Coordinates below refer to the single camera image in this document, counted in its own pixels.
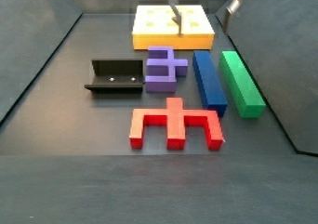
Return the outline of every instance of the purple cross-shaped block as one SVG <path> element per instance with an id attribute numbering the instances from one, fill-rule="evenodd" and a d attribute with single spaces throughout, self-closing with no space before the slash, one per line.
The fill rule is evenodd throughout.
<path id="1" fill-rule="evenodd" d="M 175 92 L 175 76 L 185 76 L 187 60 L 173 58 L 171 46 L 149 46 L 147 59 L 147 92 Z"/>

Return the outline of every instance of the toy block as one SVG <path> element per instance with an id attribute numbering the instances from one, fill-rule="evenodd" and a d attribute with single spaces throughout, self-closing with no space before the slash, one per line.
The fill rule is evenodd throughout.
<path id="1" fill-rule="evenodd" d="M 144 127 L 167 126 L 167 149 L 181 150 L 185 145 L 185 126 L 203 126 L 208 150 L 223 143 L 220 121 L 215 111 L 184 110 L 181 98 L 167 98 L 165 109 L 133 109 L 129 141 L 133 149 L 143 148 Z"/>
<path id="2" fill-rule="evenodd" d="M 208 51 L 193 51 L 192 66 L 203 107 L 223 117 L 227 100 Z"/>
<path id="3" fill-rule="evenodd" d="M 239 116 L 257 118 L 263 113 L 265 103 L 235 51 L 221 52 L 220 69 L 236 103 Z"/>
<path id="4" fill-rule="evenodd" d="M 93 59 L 94 79 L 84 87 L 92 92 L 143 91 L 141 59 Z"/>
<path id="5" fill-rule="evenodd" d="M 148 46 L 172 46 L 173 49 L 211 49 L 213 30 L 201 6 L 176 6 L 183 27 L 172 21 L 169 6 L 137 6 L 132 27 L 133 49 Z"/>
<path id="6" fill-rule="evenodd" d="M 175 76 L 185 76 L 187 60 L 173 58 L 171 46 L 149 46 L 148 56 L 145 90 L 148 92 L 175 92 Z"/>

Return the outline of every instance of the green block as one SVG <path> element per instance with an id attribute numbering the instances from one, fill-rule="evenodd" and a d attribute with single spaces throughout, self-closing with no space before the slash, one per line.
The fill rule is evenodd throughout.
<path id="1" fill-rule="evenodd" d="M 265 104 L 235 51 L 221 52 L 220 69 L 236 103 L 239 116 L 257 118 Z"/>

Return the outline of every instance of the dark gray floor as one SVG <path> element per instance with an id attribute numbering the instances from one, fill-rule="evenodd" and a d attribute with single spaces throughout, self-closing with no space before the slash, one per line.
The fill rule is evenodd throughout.
<path id="1" fill-rule="evenodd" d="M 231 45 L 209 19 L 217 60 Z M 165 95 L 93 99 L 82 88 L 89 58 L 147 56 L 132 51 L 130 27 L 129 16 L 82 17 L 1 126 L 0 223 L 315 224 L 318 160 L 293 154 L 268 109 L 257 120 L 239 119 L 221 76 L 229 105 L 220 151 L 208 152 L 203 130 L 189 128 L 185 150 L 167 152 L 164 128 L 151 127 L 144 150 L 132 152 L 132 108 L 164 106 Z M 199 108 L 188 71 L 176 96 Z M 164 153 L 208 155 L 77 155 Z"/>
<path id="2" fill-rule="evenodd" d="M 318 0 L 243 0 L 228 35 L 300 152 L 318 154 Z M 224 7 L 217 12 L 221 21 Z"/>
<path id="3" fill-rule="evenodd" d="M 209 16 L 216 32 L 211 54 L 217 65 L 219 54 L 232 50 L 220 25 Z M 82 88 L 93 79 L 90 59 L 144 59 L 145 51 L 132 50 L 132 17 L 129 15 L 84 15 L 49 61 L 34 86 L 24 96 L 10 117 L 0 127 L 0 154 L 208 154 L 203 129 L 185 131 L 185 149 L 165 149 L 165 128 L 149 127 L 145 145 L 133 151 L 129 145 L 132 109 L 163 108 L 165 97 L 181 97 L 188 109 L 200 109 L 200 95 L 192 71 L 192 51 L 176 52 L 188 59 L 188 75 L 177 78 L 175 94 L 92 96 Z M 220 74 L 228 108 L 220 120 L 225 143 L 219 155 L 291 153 L 291 145 L 273 115 L 265 109 L 256 120 L 239 118 L 227 85 Z"/>

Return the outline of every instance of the gray bin wall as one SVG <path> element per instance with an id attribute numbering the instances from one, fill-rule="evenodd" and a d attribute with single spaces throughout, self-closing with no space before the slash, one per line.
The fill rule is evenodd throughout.
<path id="1" fill-rule="evenodd" d="M 217 11 L 223 20 L 224 6 Z M 293 147 L 318 153 L 318 0 L 243 0 L 228 36 Z"/>

